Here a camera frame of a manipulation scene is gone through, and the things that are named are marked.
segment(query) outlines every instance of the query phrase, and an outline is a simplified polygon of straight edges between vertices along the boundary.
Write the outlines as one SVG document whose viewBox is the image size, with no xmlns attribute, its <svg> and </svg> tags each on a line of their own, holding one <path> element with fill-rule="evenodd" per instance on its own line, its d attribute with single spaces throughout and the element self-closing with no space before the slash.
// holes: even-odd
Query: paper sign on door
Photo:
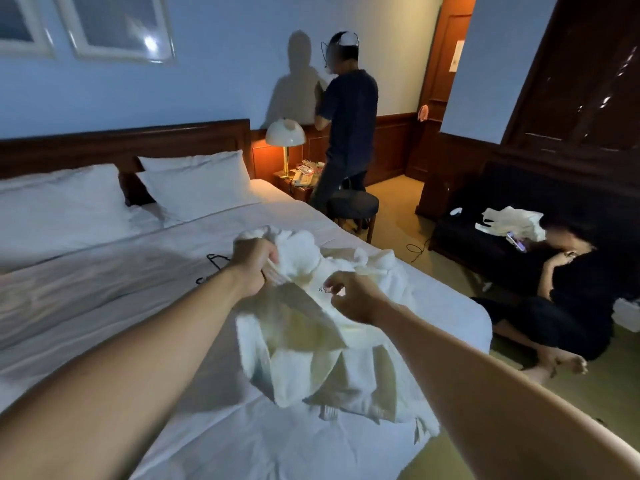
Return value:
<svg viewBox="0 0 640 480">
<path fill-rule="evenodd" d="M 462 48 L 465 46 L 464 40 L 458 40 L 456 42 L 456 49 L 453 52 L 453 60 L 449 67 L 449 72 L 458 72 L 458 64 L 460 62 L 460 55 L 462 55 Z"/>
</svg>

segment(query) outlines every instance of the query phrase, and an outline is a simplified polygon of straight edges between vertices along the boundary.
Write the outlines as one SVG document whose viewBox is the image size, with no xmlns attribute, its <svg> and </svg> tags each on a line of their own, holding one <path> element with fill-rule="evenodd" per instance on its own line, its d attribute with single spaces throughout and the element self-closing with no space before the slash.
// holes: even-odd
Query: black cable on floor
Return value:
<svg viewBox="0 0 640 480">
<path fill-rule="evenodd" d="M 427 240 L 424 242 L 422 247 L 416 246 L 415 244 L 407 244 L 406 245 L 406 250 L 407 251 L 409 251 L 410 253 L 418 253 L 418 256 L 413 258 L 413 261 L 415 261 L 420 256 L 422 256 L 422 253 L 427 249 L 427 242 L 429 242 L 430 240 L 431 240 L 431 238 L 427 237 Z"/>
</svg>

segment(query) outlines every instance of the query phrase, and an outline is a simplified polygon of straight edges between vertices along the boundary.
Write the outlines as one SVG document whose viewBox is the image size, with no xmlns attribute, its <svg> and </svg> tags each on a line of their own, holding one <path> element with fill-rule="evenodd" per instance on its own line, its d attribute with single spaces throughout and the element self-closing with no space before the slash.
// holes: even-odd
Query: floor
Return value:
<svg viewBox="0 0 640 480">
<path fill-rule="evenodd" d="M 420 256 L 412 249 L 424 248 L 431 234 L 433 222 L 415 215 L 422 183 L 409 177 L 396 177 L 368 187 L 380 199 L 372 244 L 381 249 L 393 249 L 396 256 L 430 274 L 437 280 L 467 296 L 478 290 L 478 279 L 462 266 L 425 250 Z M 492 350 L 492 355 L 520 368 L 504 355 Z M 586 376 L 574 376 L 560 371 L 548 383 L 548 388 L 601 420 L 615 434 L 640 450 L 640 333 L 622 328 L 607 352 L 589 364 Z M 399 480 L 464 480 L 472 476 L 464 461 L 445 433 L 429 441 L 422 452 L 409 464 Z"/>
</svg>

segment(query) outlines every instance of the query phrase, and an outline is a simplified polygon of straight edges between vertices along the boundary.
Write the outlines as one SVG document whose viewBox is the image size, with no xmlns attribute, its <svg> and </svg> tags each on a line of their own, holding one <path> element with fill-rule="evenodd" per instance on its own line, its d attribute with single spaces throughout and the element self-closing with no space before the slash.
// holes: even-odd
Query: man in dark t-shirt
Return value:
<svg viewBox="0 0 640 480">
<path fill-rule="evenodd" d="M 328 69 L 338 77 L 323 91 L 316 86 L 316 128 L 331 122 L 326 164 L 309 204 L 325 212 L 333 192 L 345 181 L 364 190 L 364 177 L 373 156 L 373 132 L 378 110 L 378 85 L 358 67 L 358 36 L 338 32 L 326 49 Z"/>
</svg>

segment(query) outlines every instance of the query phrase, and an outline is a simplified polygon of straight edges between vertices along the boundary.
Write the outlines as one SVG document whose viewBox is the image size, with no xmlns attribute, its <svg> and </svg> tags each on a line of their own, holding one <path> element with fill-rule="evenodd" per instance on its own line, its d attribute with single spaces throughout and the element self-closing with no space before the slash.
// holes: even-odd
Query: lamp shade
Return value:
<svg viewBox="0 0 640 480">
<path fill-rule="evenodd" d="M 294 120 L 276 120 L 267 129 L 267 144 L 273 146 L 298 146 L 306 140 L 302 126 Z"/>
</svg>

